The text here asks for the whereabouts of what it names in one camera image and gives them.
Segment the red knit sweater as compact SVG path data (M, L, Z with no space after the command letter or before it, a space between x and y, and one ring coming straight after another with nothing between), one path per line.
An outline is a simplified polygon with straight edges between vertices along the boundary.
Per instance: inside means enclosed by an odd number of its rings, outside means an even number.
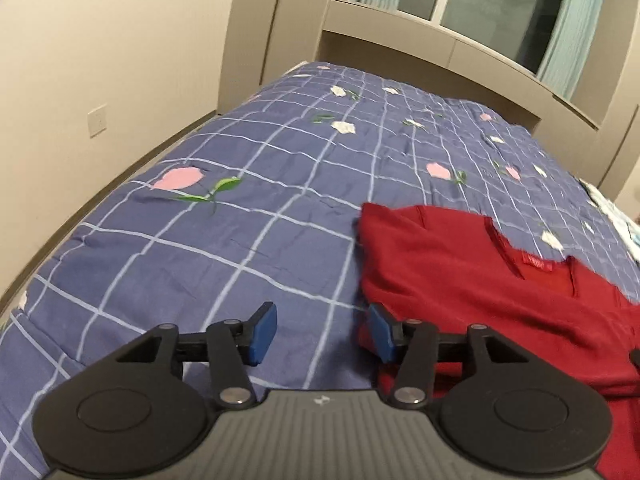
M590 385L613 415L600 473L638 478L638 304L574 257L544 260L511 246L479 214L366 203L358 230L367 302L445 333L486 324Z

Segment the light blue white clothes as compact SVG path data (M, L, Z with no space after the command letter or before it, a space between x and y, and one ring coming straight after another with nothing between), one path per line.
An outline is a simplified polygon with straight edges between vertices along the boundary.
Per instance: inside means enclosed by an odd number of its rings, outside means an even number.
M627 252L631 255L636 263L640 262L640 245L639 245L639 226L634 220L631 220L617 206L608 200L594 185L579 179L579 183L585 189L593 203L597 208L608 217L608 220L614 226L618 236L627 247Z

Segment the blue plaid floral quilt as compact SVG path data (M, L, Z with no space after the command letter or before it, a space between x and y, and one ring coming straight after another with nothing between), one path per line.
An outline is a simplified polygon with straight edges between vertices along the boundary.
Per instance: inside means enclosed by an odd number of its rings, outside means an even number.
M260 388L364 388L361 205L486 214L515 247L574 256L639 297L639 269L579 182L514 120L354 68L268 84L120 186L40 266L1 335L1 474L47 469L32 412L162 323L194 333L265 301Z

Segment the light blue right curtain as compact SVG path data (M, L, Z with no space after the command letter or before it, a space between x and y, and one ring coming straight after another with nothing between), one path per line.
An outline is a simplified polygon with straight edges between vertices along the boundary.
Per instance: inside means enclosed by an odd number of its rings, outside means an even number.
M569 101L582 76L603 0L562 0L537 78Z

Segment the white wall socket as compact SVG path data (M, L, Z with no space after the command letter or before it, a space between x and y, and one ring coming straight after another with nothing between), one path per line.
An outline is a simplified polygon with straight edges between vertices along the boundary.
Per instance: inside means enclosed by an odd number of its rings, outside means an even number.
M107 105L103 104L88 113L88 133L90 138L107 129Z

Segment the window with white frame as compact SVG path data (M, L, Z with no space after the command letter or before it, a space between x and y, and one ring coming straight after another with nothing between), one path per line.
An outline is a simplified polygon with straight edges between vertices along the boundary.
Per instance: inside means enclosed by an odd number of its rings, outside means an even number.
M399 0L398 10L452 30L537 73L562 0Z

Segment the beige wall cabinet unit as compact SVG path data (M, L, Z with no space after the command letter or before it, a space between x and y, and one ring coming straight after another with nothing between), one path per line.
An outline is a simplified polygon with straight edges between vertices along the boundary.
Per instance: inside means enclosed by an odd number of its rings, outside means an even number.
M603 1L570 100L488 47L405 13L350 0L232 0L219 110L315 60L486 104L608 195L623 189L639 159L639 0Z

